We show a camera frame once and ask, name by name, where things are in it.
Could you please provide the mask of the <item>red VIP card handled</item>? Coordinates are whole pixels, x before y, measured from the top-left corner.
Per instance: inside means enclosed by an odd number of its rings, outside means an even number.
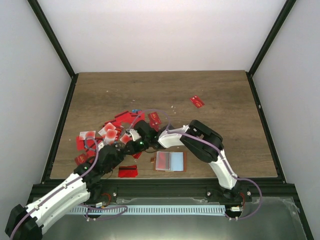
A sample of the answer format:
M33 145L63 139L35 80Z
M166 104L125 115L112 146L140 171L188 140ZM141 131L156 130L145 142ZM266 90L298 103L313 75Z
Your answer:
M162 123L162 121L156 111L149 113L147 116L149 118L149 121L153 125L160 125Z

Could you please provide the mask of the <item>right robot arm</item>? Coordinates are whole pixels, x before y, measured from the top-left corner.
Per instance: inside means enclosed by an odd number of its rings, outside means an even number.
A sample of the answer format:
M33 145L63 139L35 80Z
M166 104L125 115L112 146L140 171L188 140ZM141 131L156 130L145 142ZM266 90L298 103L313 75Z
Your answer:
M210 165L225 200L232 202L240 196L241 185L238 183L238 175L227 160L222 136L202 122L194 119L180 128L168 124L155 130L140 120L126 133L131 137L123 148L126 155L134 155L149 148L165 150L184 146L200 161Z

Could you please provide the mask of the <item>brown leather card holder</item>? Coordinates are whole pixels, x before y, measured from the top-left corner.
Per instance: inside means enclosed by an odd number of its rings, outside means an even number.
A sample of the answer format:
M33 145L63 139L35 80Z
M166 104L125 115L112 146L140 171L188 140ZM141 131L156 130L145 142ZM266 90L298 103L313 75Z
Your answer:
M155 171L161 172L186 172L187 171L187 153L186 152L168 152L169 157L169 170L156 170L156 155L150 159L150 162L153 164L153 169Z

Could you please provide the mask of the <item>red card vertical stripe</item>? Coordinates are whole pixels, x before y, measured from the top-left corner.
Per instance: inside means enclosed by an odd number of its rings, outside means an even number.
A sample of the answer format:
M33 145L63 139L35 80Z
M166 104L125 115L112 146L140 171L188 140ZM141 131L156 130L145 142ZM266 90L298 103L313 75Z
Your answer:
M158 151L155 159L155 169L158 171L167 171L170 167L170 153Z

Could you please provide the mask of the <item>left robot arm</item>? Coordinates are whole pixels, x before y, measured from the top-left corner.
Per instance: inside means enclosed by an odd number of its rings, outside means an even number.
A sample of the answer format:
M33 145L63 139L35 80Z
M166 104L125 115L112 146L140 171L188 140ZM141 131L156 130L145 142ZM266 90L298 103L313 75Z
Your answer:
M5 233L11 240L41 240L66 213L102 196L101 178L125 158L117 145L105 145L93 161L80 164L60 185L27 206L18 204L9 215Z

